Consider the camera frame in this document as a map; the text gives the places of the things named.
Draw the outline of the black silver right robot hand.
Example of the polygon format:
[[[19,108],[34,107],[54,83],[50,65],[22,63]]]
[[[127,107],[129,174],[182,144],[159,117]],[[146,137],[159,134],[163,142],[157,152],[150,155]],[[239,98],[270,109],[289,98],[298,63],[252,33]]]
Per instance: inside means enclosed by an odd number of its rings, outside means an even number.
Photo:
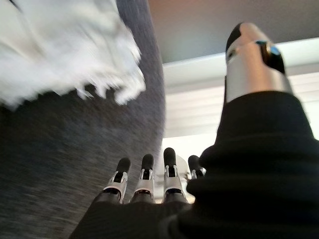
[[[224,104],[215,143],[190,162],[187,203],[174,151],[164,152],[162,204],[144,189],[116,204],[104,189],[73,239],[316,239],[319,142],[293,93],[280,51],[254,24],[240,23],[226,44]]]

